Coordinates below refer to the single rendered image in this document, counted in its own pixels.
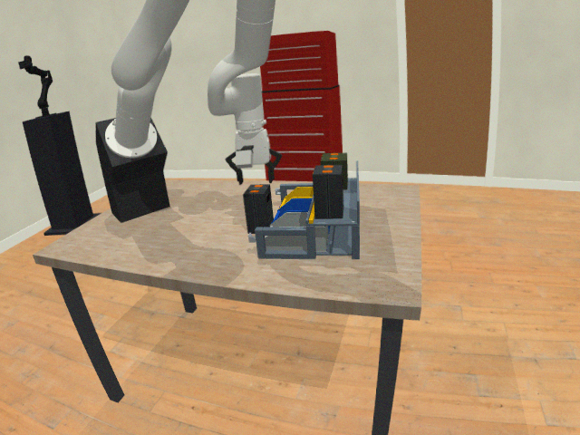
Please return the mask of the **blue bin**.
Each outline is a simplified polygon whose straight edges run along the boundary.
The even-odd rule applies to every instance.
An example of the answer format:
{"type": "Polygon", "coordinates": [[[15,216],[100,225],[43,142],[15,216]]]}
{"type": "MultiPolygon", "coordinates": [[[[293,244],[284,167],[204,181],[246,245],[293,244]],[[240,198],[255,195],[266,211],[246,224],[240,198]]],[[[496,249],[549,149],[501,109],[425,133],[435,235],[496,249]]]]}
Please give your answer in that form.
{"type": "Polygon", "coordinates": [[[308,212],[311,201],[312,201],[311,198],[290,199],[286,204],[284,204],[280,209],[277,210],[273,222],[275,222],[278,218],[284,215],[285,212],[308,212]]]}

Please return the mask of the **yellow open bin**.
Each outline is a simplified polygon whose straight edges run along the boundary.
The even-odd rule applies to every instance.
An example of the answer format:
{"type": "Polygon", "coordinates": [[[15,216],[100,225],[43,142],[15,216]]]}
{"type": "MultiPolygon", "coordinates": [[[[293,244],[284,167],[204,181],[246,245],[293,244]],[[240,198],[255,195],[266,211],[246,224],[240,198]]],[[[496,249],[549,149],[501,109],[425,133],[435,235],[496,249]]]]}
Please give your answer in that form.
{"type": "Polygon", "coordinates": [[[284,200],[280,208],[292,198],[313,198],[313,194],[314,194],[313,187],[297,187],[286,197],[284,197],[284,200]]]}

